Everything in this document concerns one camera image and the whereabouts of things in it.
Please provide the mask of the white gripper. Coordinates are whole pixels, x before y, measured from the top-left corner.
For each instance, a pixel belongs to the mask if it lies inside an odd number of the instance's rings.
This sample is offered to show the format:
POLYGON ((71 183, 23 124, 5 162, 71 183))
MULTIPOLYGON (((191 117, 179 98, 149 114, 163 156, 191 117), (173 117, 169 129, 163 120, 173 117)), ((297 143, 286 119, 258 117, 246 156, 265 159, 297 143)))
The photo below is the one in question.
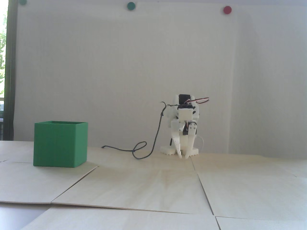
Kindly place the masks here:
POLYGON ((198 154, 198 149, 194 147, 198 118, 196 113, 193 114, 193 112, 193 109, 178 109, 177 114, 170 121, 172 143, 180 159, 182 159, 181 136, 188 136, 185 145, 185 159, 198 154))

